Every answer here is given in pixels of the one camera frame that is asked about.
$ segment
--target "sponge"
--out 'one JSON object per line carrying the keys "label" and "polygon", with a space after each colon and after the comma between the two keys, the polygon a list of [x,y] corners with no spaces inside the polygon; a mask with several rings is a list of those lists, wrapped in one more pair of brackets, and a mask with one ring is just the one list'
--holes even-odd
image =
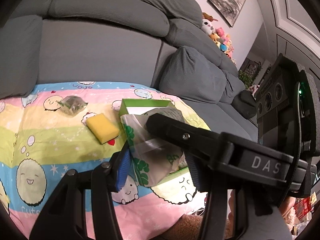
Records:
{"label": "sponge", "polygon": [[119,129],[102,113],[89,117],[86,123],[101,144],[119,135]]}

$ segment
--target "sofa backrest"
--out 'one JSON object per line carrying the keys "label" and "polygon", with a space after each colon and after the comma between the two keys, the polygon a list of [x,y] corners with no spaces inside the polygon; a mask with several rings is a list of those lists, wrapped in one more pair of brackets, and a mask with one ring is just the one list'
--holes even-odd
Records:
{"label": "sofa backrest", "polygon": [[113,81],[153,86],[175,50],[158,38],[115,25],[43,20],[37,83]]}

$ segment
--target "cartoon character print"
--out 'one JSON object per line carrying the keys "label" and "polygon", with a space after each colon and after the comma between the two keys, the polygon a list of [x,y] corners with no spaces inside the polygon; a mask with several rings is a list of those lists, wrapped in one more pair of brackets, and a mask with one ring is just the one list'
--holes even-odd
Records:
{"label": "cartoon character print", "polygon": [[150,91],[145,90],[145,89],[135,89],[134,93],[136,96],[141,97],[141,98],[146,98],[146,99],[152,98],[152,94],[150,93]]}
{"label": "cartoon character print", "polygon": [[38,98],[38,94],[30,94],[25,98],[21,98],[22,106],[25,108],[27,105],[32,104]]}
{"label": "cartoon character print", "polygon": [[184,204],[193,200],[197,190],[190,172],[151,188],[159,197],[172,204]]}
{"label": "cartoon character print", "polygon": [[[35,136],[34,135],[30,135],[28,140],[27,140],[27,145],[28,146],[32,146],[35,143],[35,141],[36,141]],[[24,145],[20,150],[21,154],[24,154],[26,152],[26,150],[27,150],[27,147]]]}
{"label": "cartoon character print", "polygon": [[119,192],[111,192],[112,200],[119,204],[126,205],[139,198],[138,195],[138,183],[128,175],[124,186]]}
{"label": "cartoon character print", "polygon": [[2,184],[2,181],[0,180],[0,201],[4,206],[4,209],[6,210],[6,212],[9,215],[9,203],[10,203],[10,199],[7,196],[5,190],[4,190],[4,186]]}
{"label": "cartoon character print", "polygon": [[58,104],[61,100],[63,100],[63,97],[58,95],[48,97],[43,103],[44,110],[57,111],[61,107],[61,105]]}
{"label": "cartoon character print", "polygon": [[82,118],[82,120],[81,120],[81,123],[83,123],[85,126],[87,126],[87,119],[89,118],[89,117],[92,117],[92,116],[95,116],[95,115],[97,115],[96,113],[90,113],[90,112],[87,112],[85,115],[84,115],[84,117]]}
{"label": "cartoon character print", "polygon": [[116,100],[112,102],[111,108],[113,110],[116,110],[117,112],[120,111],[120,106],[121,106],[122,100]]}
{"label": "cartoon character print", "polygon": [[3,112],[4,108],[5,108],[5,102],[4,101],[0,101],[0,113]]}
{"label": "cartoon character print", "polygon": [[89,85],[93,85],[95,83],[95,81],[78,81],[78,83],[80,85],[89,86]]}
{"label": "cartoon character print", "polygon": [[164,96],[160,96],[160,98],[161,98],[162,100],[168,100],[168,101],[170,101],[174,106],[176,105],[175,101],[173,101],[171,98],[166,98],[166,97],[164,97]]}
{"label": "cartoon character print", "polygon": [[17,169],[17,190],[20,198],[29,206],[38,206],[47,189],[44,169],[33,159],[24,159]]}

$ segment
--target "silver bolt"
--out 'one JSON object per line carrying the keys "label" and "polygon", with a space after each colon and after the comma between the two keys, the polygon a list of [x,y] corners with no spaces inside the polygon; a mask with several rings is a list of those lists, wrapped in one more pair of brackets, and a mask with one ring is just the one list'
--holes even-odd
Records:
{"label": "silver bolt", "polygon": [[182,139],[183,140],[188,140],[190,138],[190,134],[188,134],[188,133],[184,133],[183,135],[182,135]]}
{"label": "silver bolt", "polygon": [[68,170],[68,171],[67,171],[67,174],[68,174],[69,176],[73,176],[73,175],[76,174],[76,170],[74,170],[74,169]]}
{"label": "silver bolt", "polygon": [[107,168],[110,168],[111,165],[109,162],[103,162],[103,163],[101,163],[101,166],[102,166],[102,168],[107,169]]}

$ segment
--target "green plant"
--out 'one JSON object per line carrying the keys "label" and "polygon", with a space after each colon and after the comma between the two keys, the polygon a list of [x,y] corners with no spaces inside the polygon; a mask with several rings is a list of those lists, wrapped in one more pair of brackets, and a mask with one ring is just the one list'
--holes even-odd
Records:
{"label": "green plant", "polygon": [[244,83],[245,89],[248,89],[252,86],[253,80],[252,78],[244,71],[239,71],[239,79]]}

